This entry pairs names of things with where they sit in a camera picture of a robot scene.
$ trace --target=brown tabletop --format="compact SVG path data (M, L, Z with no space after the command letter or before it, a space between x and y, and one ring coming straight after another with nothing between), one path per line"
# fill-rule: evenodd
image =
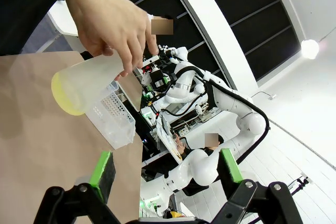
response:
M54 73L80 61L77 52L0 57L0 223L33 223L48 187L70 189L113 150L85 115L68 115L53 99ZM141 156L137 135L113 151L108 206L121 223L139 216Z

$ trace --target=bolt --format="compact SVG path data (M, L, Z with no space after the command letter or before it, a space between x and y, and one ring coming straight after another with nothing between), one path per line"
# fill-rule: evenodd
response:
M247 188L251 188L251 187L253 187L253 184L250 181L248 181L248 182L245 183L245 186Z
M85 193L85 192L88 190L88 188L87 188L86 186L80 186L80 187L79 187L79 190L80 190L82 193Z
M281 186L280 186L279 184L275 184L275 185L274 185L274 189L275 189L276 191L278 191L278 190L281 189Z
M51 191L52 195L58 195L59 194L59 190L57 188L54 188L52 191Z

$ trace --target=gray floor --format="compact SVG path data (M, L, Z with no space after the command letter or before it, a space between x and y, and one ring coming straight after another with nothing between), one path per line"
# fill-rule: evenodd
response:
M22 53L30 54L36 52L45 42L54 38L57 33L50 18L46 15L28 39L26 45L23 47ZM72 51L63 35L45 50L45 52L55 51Z

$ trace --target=lit light bulb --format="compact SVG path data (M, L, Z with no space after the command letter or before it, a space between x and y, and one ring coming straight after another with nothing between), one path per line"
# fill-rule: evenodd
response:
M301 42L301 52L302 56L307 59L315 59L319 53L319 44L313 39L307 39Z

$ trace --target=white plastic basket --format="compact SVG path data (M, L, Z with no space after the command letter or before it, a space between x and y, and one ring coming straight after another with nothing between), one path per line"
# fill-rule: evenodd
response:
M133 143L135 135L135 120L117 97L117 89L115 82L110 84L103 90L101 100L86 112L86 116L114 149Z

